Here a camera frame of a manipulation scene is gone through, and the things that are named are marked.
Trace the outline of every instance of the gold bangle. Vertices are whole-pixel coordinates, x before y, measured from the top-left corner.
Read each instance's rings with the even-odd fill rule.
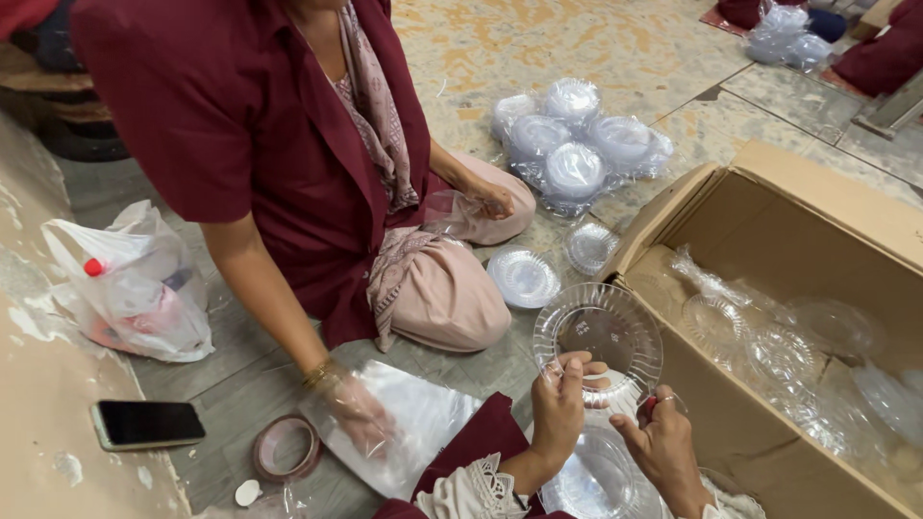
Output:
[[[336,362],[332,358],[328,358],[322,362],[320,366],[308,371],[305,375],[305,379],[301,382],[302,387],[308,391],[314,391],[314,388],[331,374],[335,364]]]

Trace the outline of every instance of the wall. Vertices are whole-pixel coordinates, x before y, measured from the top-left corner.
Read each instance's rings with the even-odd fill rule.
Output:
[[[165,453],[97,442],[90,406],[143,395],[127,360],[84,339],[48,296],[64,278],[40,225],[70,217],[54,160],[0,112],[0,515],[188,517]]]

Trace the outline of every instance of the roll of tape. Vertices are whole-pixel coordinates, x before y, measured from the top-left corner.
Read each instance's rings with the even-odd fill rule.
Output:
[[[307,454],[291,470],[282,470],[276,465],[276,448],[279,447],[279,443],[283,438],[299,429],[307,431],[307,437],[310,441],[310,445],[306,449]],[[279,416],[257,435],[257,440],[253,444],[253,463],[257,468],[257,472],[264,479],[283,483],[301,479],[311,474],[320,462],[322,450],[323,445],[320,442],[317,430],[303,416]]]

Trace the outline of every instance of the pink scarf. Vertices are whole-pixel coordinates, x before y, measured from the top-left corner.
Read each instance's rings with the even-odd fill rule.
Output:
[[[340,12],[340,33],[347,74],[331,85],[359,130],[372,162],[378,166],[390,201],[388,213],[393,213],[420,202],[410,183],[410,159],[401,120],[381,64],[352,4]],[[414,254],[436,239],[438,235],[420,231],[419,227],[389,229],[385,233],[366,290],[378,328],[375,344],[383,352],[394,342],[391,314]]]

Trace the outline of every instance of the pink pants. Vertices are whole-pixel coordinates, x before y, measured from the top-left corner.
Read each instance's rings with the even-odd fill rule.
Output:
[[[520,179],[463,153],[453,155],[475,175],[504,187],[515,209],[506,220],[466,216],[461,229],[452,232],[454,237],[495,245],[532,223],[535,198]],[[394,302],[391,328],[436,348],[472,352],[496,344],[510,320],[503,297],[474,254],[465,247],[436,241],[415,254]]]

